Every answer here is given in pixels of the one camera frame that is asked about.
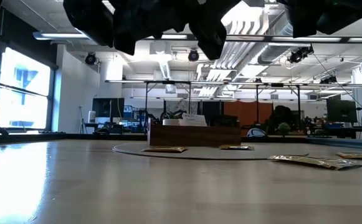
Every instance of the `gray circle mat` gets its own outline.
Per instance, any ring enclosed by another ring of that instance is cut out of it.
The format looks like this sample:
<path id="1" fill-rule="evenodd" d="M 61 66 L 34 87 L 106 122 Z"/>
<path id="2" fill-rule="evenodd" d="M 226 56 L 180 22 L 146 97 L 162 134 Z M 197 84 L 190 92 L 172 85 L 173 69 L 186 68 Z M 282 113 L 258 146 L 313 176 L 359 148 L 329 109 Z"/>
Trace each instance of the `gray circle mat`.
<path id="1" fill-rule="evenodd" d="M 210 160 L 264 160 L 270 156 L 279 155 L 294 155 L 307 156 L 308 149 L 304 144 L 274 144 L 274 143 L 259 143 L 259 144 L 244 144 L 253 146 L 254 151 L 229 151 L 220 150 L 215 147 L 187 147 L 187 151 L 182 153 L 162 153 L 162 152 L 142 152 L 144 149 L 149 149 L 147 143 L 128 143 L 114 146 L 115 152 L 132 154 L 137 156 L 176 158 L 176 159 L 210 159 Z"/>

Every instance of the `ceiling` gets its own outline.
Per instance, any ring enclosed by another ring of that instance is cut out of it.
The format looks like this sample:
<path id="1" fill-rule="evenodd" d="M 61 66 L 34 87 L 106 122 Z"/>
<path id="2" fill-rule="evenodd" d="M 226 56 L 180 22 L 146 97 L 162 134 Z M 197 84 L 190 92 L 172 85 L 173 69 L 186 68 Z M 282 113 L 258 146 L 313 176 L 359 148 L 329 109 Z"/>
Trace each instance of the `ceiling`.
<path id="1" fill-rule="evenodd" d="M 62 7 L 62 0 L 4 0 L 3 6 L 42 32 L 76 32 Z M 271 25 L 275 24 L 283 11 L 282 6 L 273 7 L 266 11 Z M 334 35 L 358 35 L 362 36 L 362 20 L 346 27 Z M 113 58 L 121 58 L 124 61 L 124 74 L 128 79 L 132 79 L 133 75 L 151 74 L 155 70 L 160 69 L 157 60 L 151 57 L 151 43 L 153 41 L 139 41 L 136 45 L 136 54 L 134 56 L 117 52 L 115 49 L 101 47 L 95 45 L 90 40 L 72 40 L 66 42 L 67 49 L 73 55 L 83 60 L 88 52 L 96 52 L 101 62 L 109 62 Z M 189 51 L 197 47 L 197 43 L 193 41 L 170 41 L 167 42 L 171 46 L 171 51 L 176 52 L 172 55 L 172 60 L 168 62 L 171 70 L 196 71 L 200 63 L 212 65 L 214 62 L 207 61 L 204 54 L 200 51 L 201 59 L 199 62 L 188 62 Z M 288 52 L 279 57 L 272 66 L 267 67 L 258 74 L 264 82 L 304 82 L 312 81 L 312 77 L 325 72 L 325 69 L 337 70 L 339 82 L 348 82 L 351 80 L 351 68 L 362 62 L 362 44 L 314 44 L 315 55 L 309 56 L 302 63 L 291 66 L 285 62 Z M 240 57 L 247 57 L 248 51 L 244 52 Z"/>

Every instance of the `white wall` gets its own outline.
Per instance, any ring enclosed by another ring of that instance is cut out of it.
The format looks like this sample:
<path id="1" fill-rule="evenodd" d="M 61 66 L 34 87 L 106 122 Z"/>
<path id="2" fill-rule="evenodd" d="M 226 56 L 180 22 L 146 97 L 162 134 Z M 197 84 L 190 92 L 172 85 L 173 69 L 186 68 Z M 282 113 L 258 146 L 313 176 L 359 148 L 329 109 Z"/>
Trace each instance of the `white wall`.
<path id="1" fill-rule="evenodd" d="M 136 108 L 145 108 L 145 99 L 131 99 L 131 96 L 145 97 L 146 89 L 142 88 L 124 88 L 122 95 L 125 98 L 125 104 Z M 186 90 L 177 88 L 177 93 L 186 93 Z M 177 94 L 167 94 L 165 89 L 152 89 L 148 93 L 148 97 L 177 97 Z M 164 108 L 164 100 L 148 99 L 148 108 Z"/>
<path id="2" fill-rule="evenodd" d="M 105 83 L 108 74 L 111 74 L 109 63 L 102 63 L 100 66 L 99 98 L 121 98 L 121 83 Z"/>
<path id="3" fill-rule="evenodd" d="M 58 46 L 52 130 L 79 133 L 80 109 L 87 120 L 92 98 L 99 92 L 100 75 Z"/>

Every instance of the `gold wrapper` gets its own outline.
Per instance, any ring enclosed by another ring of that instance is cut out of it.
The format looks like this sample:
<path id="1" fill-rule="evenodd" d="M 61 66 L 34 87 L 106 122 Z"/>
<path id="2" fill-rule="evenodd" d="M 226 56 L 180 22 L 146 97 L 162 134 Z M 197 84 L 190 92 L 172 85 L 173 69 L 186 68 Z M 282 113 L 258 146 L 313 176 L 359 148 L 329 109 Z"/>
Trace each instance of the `gold wrapper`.
<path id="1" fill-rule="evenodd" d="M 188 149 L 185 147 L 152 146 L 149 149 L 142 150 L 142 152 L 182 153 L 186 150 Z"/>
<path id="2" fill-rule="evenodd" d="M 362 159 L 362 153 L 337 152 L 336 155 L 345 159 Z"/>
<path id="3" fill-rule="evenodd" d="M 237 145 L 223 145 L 219 147 L 222 150 L 242 150 L 242 151 L 253 151 L 252 146 L 237 146 Z"/>
<path id="4" fill-rule="evenodd" d="M 358 162 L 348 159 L 325 159 L 325 158 L 314 158 L 307 156 L 271 156 L 268 159 L 289 161 L 289 162 L 300 162 L 304 164 L 322 166 L 332 170 L 340 170 L 348 167 L 362 167 L 362 165 L 359 164 Z"/>

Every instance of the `bright window light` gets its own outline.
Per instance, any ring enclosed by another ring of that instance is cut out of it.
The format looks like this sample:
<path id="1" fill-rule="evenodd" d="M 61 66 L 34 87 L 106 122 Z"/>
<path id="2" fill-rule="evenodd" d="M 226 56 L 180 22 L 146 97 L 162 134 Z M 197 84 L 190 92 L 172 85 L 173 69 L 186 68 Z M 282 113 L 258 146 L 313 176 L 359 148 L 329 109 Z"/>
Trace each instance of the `bright window light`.
<path id="1" fill-rule="evenodd" d="M 50 83 L 50 68 L 7 48 L 2 55 L 0 84 L 43 96 L 0 88 L 0 126 L 44 129 Z"/>
<path id="2" fill-rule="evenodd" d="M 3 53 L 0 83 L 47 96 L 49 81 L 48 66 L 10 48 Z"/>

